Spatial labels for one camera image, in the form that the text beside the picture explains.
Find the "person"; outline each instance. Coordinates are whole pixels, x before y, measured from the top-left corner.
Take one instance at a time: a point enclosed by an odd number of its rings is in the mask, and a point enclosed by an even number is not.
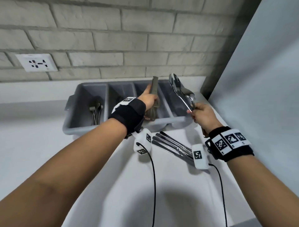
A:
[[[117,108],[111,118],[67,145],[0,201],[0,226],[61,226],[78,196],[135,129],[128,113],[136,119],[153,106],[157,97],[149,91],[150,85],[136,99],[141,114],[130,106]],[[196,103],[191,115],[207,133],[223,127],[209,105]],[[253,155],[238,156],[227,165],[262,226],[299,226],[299,198]]]

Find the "black cable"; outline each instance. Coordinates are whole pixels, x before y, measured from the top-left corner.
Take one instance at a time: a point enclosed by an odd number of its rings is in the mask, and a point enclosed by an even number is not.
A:
[[[225,210],[225,203],[224,203],[224,193],[223,193],[223,185],[222,185],[222,179],[219,170],[217,167],[213,164],[209,164],[209,166],[214,166],[219,174],[220,183],[221,183],[221,191],[222,191],[222,200],[223,200],[223,208],[224,208],[224,216],[225,216],[225,226],[227,227],[227,218],[226,218],[226,210]]]
[[[155,187],[155,196],[154,196],[154,215],[152,218],[152,227],[154,227],[154,223],[155,223],[155,211],[156,211],[156,175],[155,175],[155,168],[154,168],[154,162],[152,161],[152,157],[150,156],[149,152],[147,151],[147,149],[141,144],[141,143],[136,143],[137,146],[142,146],[143,149],[147,152],[147,154],[149,155],[149,158],[152,162],[152,170],[154,172],[154,187]]]

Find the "electrical outlet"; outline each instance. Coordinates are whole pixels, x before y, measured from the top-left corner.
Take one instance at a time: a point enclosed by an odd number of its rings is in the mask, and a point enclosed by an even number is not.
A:
[[[16,57],[26,72],[58,71],[50,54],[21,54]]]

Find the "white tag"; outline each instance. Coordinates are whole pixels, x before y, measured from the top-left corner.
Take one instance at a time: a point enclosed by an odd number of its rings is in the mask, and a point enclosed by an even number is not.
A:
[[[229,142],[233,149],[251,144],[238,129],[230,129],[222,132],[221,135]]]
[[[226,144],[226,142],[220,135],[217,135],[215,138],[212,139],[212,141],[222,155],[226,155],[227,153],[232,151],[232,149],[229,147],[228,144]]]
[[[192,155],[195,168],[198,170],[207,170],[209,168],[209,161],[202,144],[192,145]]]
[[[135,99],[136,97],[127,97],[127,98],[125,98],[123,101],[121,101],[120,103],[118,103],[114,108],[113,108],[113,110],[112,110],[112,112],[111,113],[113,113],[120,105],[122,105],[122,106],[126,106],[126,105],[128,105],[130,102],[132,102],[133,101],[133,99]]]
[[[137,145],[136,143],[140,143],[142,144],[148,152],[151,151],[152,149],[152,133],[147,129],[144,128],[140,133],[136,133],[133,132],[132,135],[135,137],[135,141],[134,141],[134,151],[139,153],[140,155],[144,155],[146,154],[146,150],[141,146],[141,145]]]

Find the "cutlery organizer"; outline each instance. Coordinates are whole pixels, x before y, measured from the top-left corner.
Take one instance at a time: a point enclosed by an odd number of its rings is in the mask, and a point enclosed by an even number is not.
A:
[[[89,104],[98,97],[103,109],[101,111],[100,123],[108,119],[114,106],[126,97],[138,97],[151,81],[121,81],[121,82],[95,82],[79,84],[75,94],[70,96],[65,110],[66,118],[62,127],[66,135],[81,136],[96,125],[92,125],[92,113]],[[161,101],[157,109],[158,118],[155,121],[145,120],[144,128],[151,132],[160,131],[167,124],[174,128],[183,128],[193,122],[187,114],[187,107],[174,93],[168,80],[159,80],[158,96]]]

